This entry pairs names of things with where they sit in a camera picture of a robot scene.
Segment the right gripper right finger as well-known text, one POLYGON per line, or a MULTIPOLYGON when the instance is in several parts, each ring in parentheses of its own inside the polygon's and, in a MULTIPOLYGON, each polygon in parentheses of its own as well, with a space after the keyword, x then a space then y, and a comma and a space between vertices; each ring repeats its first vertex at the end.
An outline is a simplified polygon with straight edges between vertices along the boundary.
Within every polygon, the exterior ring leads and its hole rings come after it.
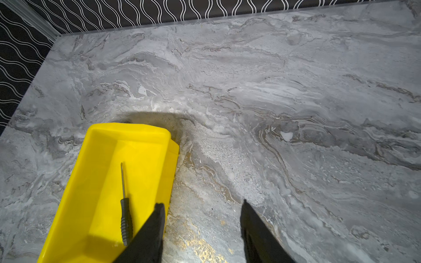
POLYGON ((241 208, 240 225, 248 263, 295 263, 246 200, 241 208))

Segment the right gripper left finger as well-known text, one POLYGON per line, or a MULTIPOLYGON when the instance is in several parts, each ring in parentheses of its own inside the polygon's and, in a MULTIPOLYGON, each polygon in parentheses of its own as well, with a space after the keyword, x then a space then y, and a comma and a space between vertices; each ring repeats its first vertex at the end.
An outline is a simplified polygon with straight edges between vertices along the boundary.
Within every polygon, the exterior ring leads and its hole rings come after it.
POLYGON ((157 203, 145 224, 114 263, 161 263, 165 222, 164 204, 157 203))

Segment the black screwdriver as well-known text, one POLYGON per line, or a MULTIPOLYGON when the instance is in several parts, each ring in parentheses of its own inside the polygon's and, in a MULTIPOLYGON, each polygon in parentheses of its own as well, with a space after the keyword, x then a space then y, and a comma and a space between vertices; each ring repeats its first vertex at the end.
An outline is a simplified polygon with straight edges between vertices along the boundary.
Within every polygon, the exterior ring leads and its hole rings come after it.
POLYGON ((133 223, 132 216, 130 213, 129 198, 126 195, 126 184, 125 184, 125 168, 124 163, 121 163, 121 179, 122 179, 122 193, 123 199, 121 199, 121 235, 124 246, 128 246, 133 239, 133 223))

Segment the yellow plastic bin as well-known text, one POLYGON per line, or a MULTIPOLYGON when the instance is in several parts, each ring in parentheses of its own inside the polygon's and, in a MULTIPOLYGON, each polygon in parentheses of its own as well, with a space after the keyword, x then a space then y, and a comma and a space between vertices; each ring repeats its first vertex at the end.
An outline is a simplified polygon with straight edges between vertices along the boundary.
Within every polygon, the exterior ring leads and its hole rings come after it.
POLYGON ((121 201, 129 200, 137 234, 156 204, 169 208, 178 154, 179 145, 164 128, 90 126, 39 262, 113 262, 125 249, 121 201))

